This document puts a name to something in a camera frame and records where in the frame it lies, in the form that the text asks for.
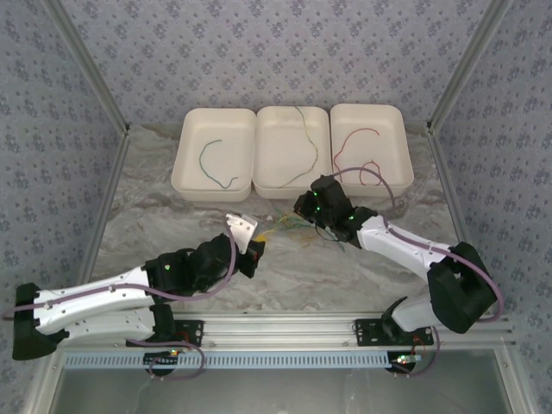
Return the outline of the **white plastic tray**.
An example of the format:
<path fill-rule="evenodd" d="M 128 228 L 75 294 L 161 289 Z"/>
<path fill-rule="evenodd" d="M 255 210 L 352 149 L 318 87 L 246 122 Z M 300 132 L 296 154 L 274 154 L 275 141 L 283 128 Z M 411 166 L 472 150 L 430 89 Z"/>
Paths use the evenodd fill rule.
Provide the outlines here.
<path fill-rule="evenodd" d="M 414 181 L 404 119 L 384 104 L 339 103 L 330 111 L 332 167 L 350 197 L 402 195 Z"/>
<path fill-rule="evenodd" d="M 267 106 L 257 114 L 253 184 L 266 199 L 295 199 L 332 172 L 329 115 L 313 106 Z"/>
<path fill-rule="evenodd" d="M 197 108 L 183 122 L 171 184 L 186 201 L 245 200 L 253 177 L 256 114 Z"/>

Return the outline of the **left black controller board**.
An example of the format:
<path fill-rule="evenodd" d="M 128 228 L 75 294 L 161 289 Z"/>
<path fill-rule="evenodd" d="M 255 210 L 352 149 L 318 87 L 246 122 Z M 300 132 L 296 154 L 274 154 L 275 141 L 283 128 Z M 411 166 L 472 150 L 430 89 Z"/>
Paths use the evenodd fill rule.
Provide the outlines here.
<path fill-rule="evenodd" d="M 142 358 L 142 364 L 144 366 L 176 366 L 178 359 L 179 355 L 172 351 L 145 353 Z"/>

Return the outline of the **black controller board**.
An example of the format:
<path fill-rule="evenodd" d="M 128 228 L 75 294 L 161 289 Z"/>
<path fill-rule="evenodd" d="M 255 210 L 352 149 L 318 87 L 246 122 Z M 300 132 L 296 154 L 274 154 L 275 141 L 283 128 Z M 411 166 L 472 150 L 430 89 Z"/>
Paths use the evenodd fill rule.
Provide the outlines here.
<path fill-rule="evenodd" d="M 178 359 L 179 355 L 172 351 L 145 353 L 142 358 L 142 364 L 144 366 L 176 366 Z"/>
<path fill-rule="evenodd" d="M 410 374 L 416 364 L 422 360 L 419 354 L 406 354 L 402 352 L 389 352 L 388 359 L 391 364 L 390 371 L 394 373 Z"/>

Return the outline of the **steel lower panel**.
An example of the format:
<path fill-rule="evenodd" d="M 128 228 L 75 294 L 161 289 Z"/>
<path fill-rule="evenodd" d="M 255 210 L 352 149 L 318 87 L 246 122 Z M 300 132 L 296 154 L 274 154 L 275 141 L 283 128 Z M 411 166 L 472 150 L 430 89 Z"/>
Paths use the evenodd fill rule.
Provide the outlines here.
<path fill-rule="evenodd" d="M 419 376 L 383 368 L 141 369 L 51 364 L 23 414 L 540 414 L 516 356 L 443 351 Z"/>

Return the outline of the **right black controller board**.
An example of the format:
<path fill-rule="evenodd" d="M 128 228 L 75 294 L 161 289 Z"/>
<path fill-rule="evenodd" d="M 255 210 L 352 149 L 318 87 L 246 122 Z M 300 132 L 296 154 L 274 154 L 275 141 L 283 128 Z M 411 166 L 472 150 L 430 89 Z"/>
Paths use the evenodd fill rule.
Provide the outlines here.
<path fill-rule="evenodd" d="M 406 354 L 402 352 L 389 352 L 388 359 L 391 364 L 390 371 L 394 373 L 410 374 L 416 364 L 422 360 L 419 354 Z"/>

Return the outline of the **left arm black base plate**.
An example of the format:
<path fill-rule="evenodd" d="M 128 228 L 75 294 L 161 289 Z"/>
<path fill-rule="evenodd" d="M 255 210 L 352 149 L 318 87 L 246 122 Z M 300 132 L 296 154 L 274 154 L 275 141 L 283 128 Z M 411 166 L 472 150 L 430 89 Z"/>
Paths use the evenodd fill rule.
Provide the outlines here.
<path fill-rule="evenodd" d="M 200 347 L 204 335 L 202 320 L 176 320 L 169 330 L 154 331 L 154 334 L 145 340 L 127 340 L 127 347 L 184 347 L 191 344 Z"/>

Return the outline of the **aluminium mounting rail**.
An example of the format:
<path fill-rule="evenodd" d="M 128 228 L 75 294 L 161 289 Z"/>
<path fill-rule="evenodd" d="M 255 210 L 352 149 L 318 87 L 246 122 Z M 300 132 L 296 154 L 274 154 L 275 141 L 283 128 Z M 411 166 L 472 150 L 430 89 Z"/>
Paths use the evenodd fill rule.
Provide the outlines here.
<path fill-rule="evenodd" d="M 143 339 L 147 324 L 142 311 L 110 312 L 80 318 L 66 330 L 71 336 L 58 349 L 111 350 L 125 347 L 128 338 Z M 205 350 L 342 350 L 355 348 L 354 322 L 378 319 L 373 312 L 177 312 L 177 321 L 204 323 Z M 436 327 L 444 350 L 512 348 L 517 344 L 508 317 L 494 323 L 476 323 L 467 333 Z"/>

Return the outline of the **right aluminium side rail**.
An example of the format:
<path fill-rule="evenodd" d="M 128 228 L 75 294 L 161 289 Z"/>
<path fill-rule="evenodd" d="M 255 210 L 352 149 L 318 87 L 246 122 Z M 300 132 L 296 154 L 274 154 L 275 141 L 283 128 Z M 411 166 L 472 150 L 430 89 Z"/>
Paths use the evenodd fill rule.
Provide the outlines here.
<path fill-rule="evenodd" d="M 436 170 L 442 184 L 443 193 L 455 231 L 456 241 L 454 242 L 454 246 L 461 243 L 470 244 L 472 242 L 471 237 L 467 230 L 464 215 L 461 212 L 460 202 L 456 195 L 453 180 L 451 178 L 439 140 L 431 131 L 428 130 L 427 134 L 430 149 L 436 164 Z"/>

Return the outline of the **aluminium side rail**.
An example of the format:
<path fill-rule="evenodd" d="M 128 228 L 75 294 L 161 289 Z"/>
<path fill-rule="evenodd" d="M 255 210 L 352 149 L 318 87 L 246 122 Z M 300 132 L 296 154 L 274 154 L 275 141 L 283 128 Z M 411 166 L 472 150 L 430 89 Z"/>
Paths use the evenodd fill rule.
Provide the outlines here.
<path fill-rule="evenodd" d="M 471 237 L 467 230 L 464 215 L 461 212 L 460 202 L 456 195 L 453 180 L 451 178 L 439 140 L 431 131 L 428 130 L 427 134 L 430 149 L 436 164 L 436 170 L 442 184 L 443 193 L 455 231 L 456 241 L 454 242 L 454 246 L 461 243 L 470 244 L 472 242 Z"/>
<path fill-rule="evenodd" d="M 114 165 L 111 169 L 107 187 L 105 189 L 100 209 L 97 215 L 97 220 L 94 224 L 93 231 L 91 233 L 91 239 L 85 250 L 85 256 L 83 258 L 82 265 L 79 269 L 77 284 L 85 284 L 90 280 L 94 265 L 97 259 L 97 255 L 100 249 L 101 241 L 103 239 L 104 230 L 108 221 L 108 215 L 113 203 L 116 188 L 122 173 L 124 161 L 129 148 L 129 132 L 125 130 L 122 133 L 119 146 L 116 151 L 116 157 Z"/>

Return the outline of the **left aluminium side rail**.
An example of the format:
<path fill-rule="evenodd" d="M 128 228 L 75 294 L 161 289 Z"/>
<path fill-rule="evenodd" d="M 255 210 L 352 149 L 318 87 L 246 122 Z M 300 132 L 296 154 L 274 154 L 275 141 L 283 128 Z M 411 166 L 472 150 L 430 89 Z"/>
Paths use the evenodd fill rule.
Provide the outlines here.
<path fill-rule="evenodd" d="M 122 173 L 124 161 L 129 148 L 129 132 L 125 130 L 122 133 L 119 146 L 116 151 L 116 157 L 114 165 L 111 169 L 107 187 L 105 189 L 100 209 L 97 215 L 97 220 L 94 224 L 93 231 L 91 233 L 91 239 L 85 250 L 85 256 L 83 258 L 82 265 L 79 269 L 77 284 L 85 284 L 90 280 L 94 265 L 97 259 L 97 255 L 100 249 L 101 241 L 103 239 L 104 230 L 108 221 L 108 215 L 113 203 L 116 188 Z"/>

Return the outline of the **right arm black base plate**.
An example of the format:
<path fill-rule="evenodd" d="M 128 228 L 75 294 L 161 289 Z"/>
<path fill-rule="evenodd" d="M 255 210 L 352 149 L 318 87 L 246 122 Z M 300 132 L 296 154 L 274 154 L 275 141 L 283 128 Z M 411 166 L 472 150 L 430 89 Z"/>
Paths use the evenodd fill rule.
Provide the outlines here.
<path fill-rule="evenodd" d="M 381 318 L 356 319 L 353 322 L 353 332 L 359 347 L 414 346 L 435 343 L 430 327 L 407 332 L 393 320 Z"/>

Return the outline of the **right aluminium frame post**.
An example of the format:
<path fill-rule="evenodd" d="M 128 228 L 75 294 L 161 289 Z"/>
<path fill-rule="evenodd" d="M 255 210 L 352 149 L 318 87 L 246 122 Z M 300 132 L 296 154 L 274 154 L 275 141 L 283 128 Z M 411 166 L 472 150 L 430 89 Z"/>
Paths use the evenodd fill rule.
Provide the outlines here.
<path fill-rule="evenodd" d="M 456 64 L 442 95 L 436 103 L 436 107 L 427 121 L 426 129 L 430 135 L 438 132 L 445 123 L 513 1 L 489 0 L 478 25 L 469 39 L 469 43 Z"/>

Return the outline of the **aluminium frame post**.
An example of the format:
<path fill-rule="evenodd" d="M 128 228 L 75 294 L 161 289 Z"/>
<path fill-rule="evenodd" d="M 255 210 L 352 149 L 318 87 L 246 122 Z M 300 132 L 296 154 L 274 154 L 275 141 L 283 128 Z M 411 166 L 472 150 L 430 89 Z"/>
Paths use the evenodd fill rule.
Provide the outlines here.
<path fill-rule="evenodd" d="M 116 130 L 125 136 L 129 125 L 65 6 L 61 0 L 41 0 L 41 2 L 60 33 L 61 38 L 77 61 L 81 72 L 96 93 L 107 116 L 112 121 Z"/>
<path fill-rule="evenodd" d="M 456 64 L 442 95 L 436 103 L 436 107 L 427 121 L 426 129 L 430 135 L 438 132 L 445 123 L 513 1 L 489 0 L 478 25 L 469 39 L 469 43 Z"/>

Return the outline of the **left aluminium frame post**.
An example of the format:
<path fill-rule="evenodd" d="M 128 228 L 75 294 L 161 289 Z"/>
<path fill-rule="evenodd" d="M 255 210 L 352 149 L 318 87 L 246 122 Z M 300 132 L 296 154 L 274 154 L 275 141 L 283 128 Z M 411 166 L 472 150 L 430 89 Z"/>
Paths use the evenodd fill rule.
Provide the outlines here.
<path fill-rule="evenodd" d="M 41 0 L 41 2 L 60 33 L 61 38 L 77 61 L 81 72 L 96 93 L 107 116 L 112 121 L 116 130 L 125 136 L 129 125 L 65 6 L 61 0 Z"/>

